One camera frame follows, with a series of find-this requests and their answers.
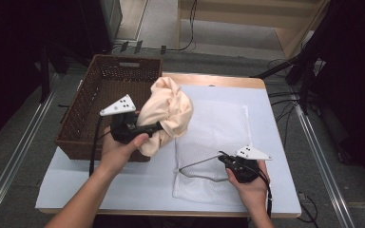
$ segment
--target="black controller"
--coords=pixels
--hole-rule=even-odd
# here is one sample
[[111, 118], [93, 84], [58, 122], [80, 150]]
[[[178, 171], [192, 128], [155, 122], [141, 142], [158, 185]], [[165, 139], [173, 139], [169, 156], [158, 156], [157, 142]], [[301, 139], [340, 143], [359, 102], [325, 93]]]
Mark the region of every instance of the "black controller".
[[255, 180], [259, 176], [259, 166], [256, 160], [247, 160], [241, 157], [230, 156], [222, 151], [218, 156], [226, 168], [233, 171], [234, 176], [240, 183], [247, 183]]
[[137, 126], [138, 116], [135, 112], [114, 115], [110, 125], [112, 138], [120, 143], [128, 144], [142, 133], [146, 133], [149, 137], [152, 137], [153, 133], [163, 129], [160, 122]]

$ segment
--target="crumpled cloth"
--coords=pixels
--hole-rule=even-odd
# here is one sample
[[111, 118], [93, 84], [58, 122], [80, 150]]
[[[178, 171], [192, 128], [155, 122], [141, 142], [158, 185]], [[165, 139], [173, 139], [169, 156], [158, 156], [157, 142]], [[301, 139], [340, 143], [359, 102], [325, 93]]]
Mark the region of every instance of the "crumpled cloth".
[[142, 108], [137, 125], [159, 121], [163, 130], [155, 132], [139, 150], [152, 157], [164, 145], [185, 134], [194, 111], [192, 101], [169, 77], [160, 77], [150, 88], [152, 95]]

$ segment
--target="table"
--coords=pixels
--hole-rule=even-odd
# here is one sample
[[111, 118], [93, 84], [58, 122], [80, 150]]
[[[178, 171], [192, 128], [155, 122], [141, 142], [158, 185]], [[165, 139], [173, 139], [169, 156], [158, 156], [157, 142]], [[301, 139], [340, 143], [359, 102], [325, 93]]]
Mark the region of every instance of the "table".
[[[265, 85], [260, 79], [216, 75], [164, 73], [182, 86], [192, 100], [212, 98], [218, 101], [246, 103], [250, 108], [253, 144], [273, 156], [267, 161], [272, 180], [274, 218], [296, 218], [301, 209], [290, 169], [280, 141]], [[57, 148], [42, 182], [36, 208], [56, 213], [88, 178], [89, 161], [71, 161]], [[210, 205], [172, 197], [175, 147], [168, 144], [150, 162], [129, 162], [111, 183], [99, 214], [194, 217], [247, 217], [240, 206]]]
[[[179, 0], [177, 47], [181, 20], [189, 20], [194, 0]], [[329, 0], [198, 0], [195, 20], [276, 28], [282, 50], [292, 58], [316, 28]]]

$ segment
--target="brown wicker basket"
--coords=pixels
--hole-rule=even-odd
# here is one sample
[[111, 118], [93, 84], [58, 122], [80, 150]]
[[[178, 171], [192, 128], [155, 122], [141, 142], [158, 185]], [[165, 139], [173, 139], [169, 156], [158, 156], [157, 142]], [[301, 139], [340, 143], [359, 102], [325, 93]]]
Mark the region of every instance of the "brown wicker basket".
[[[94, 56], [64, 118], [55, 139], [56, 144], [72, 160], [90, 160], [100, 110], [125, 94], [129, 94], [137, 110], [140, 110], [151, 95], [150, 87], [162, 76], [162, 67], [162, 59]], [[111, 118], [103, 118], [99, 136], [111, 123]], [[96, 160], [101, 158], [102, 143], [102, 140], [97, 142]], [[149, 160], [138, 150], [130, 158], [131, 162]]]

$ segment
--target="gray carpet floor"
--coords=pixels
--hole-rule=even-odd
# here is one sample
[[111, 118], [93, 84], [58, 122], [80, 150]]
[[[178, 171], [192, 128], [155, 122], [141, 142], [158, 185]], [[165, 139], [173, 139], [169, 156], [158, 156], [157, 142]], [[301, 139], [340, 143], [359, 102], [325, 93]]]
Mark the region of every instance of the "gray carpet floor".
[[[133, 55], [133, 49], [117, 55]], [[248, 77], [263, 72], [268, 68], [268, 61], [242, 57], [223, 57], [216, 55], [194, 54], [188, 52], [167, 52], [160, 55], [157, 50], [143, 49], [135, 57], [163, 58], [163, 71], [193, 72], [220, 74], [234, 77]], [[60, 84], [53, 97], [48, 113], [29, 146], [28, 152], [15, 176], [8, 193], [0, 205], [0, 227], [42, 227], [52, 217], [34, 209], [39, 186], [45, 176], [56, 145], [54, 137], [60, 127], [66, 109], [58, 105], [70, 105], [74, 91], [86, 73], [86, 68], [69, 60], [70, 69], [67, 75], [60, 75]], [[284, 77], [274, 75], [265, 80], [269, 93], [288, 92]], [[29, 96], [23, 106], [12, 116], [0, 132], [0, 175], [3, 172], [11, 153], [20, 141], [38, 106], [40, 88]], [[271, 103], [290, 99], [289, 96], [271, 98]], [[278, 116], [288, 103], [273, 105]], [[356, 227], [365, 227], [365, 169], [361, 166], [348, 166], [336, 158], [335, 146], [332, 143], [324, 122], [313, 111], [309, 111], [324, 155], [332, 168], [336, 182], [349, 204]], [[340, 227], [336, 212], [328, 191], [318, 171], [309, 143], [296, 112], [283, 117], [278, 122], [279, 133], [285, 143], [286, 157], [299, 192], [308, 195], [317, 205], [319, 227]], [[313, 205], [304, 201], [312, 214]], [[296, 218], [274, 218], [276, 227], [314, 227]]]

